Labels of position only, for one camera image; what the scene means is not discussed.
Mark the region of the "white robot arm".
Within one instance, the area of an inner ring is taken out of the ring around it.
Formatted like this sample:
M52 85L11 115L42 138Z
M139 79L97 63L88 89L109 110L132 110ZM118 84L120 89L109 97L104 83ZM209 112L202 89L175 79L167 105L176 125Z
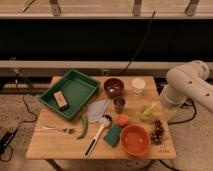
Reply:
M167 85L160 93L167 121L174 117L187 98L213 112L213 85L206 82L209 74L208 65L199 60L175 66L167 72Z

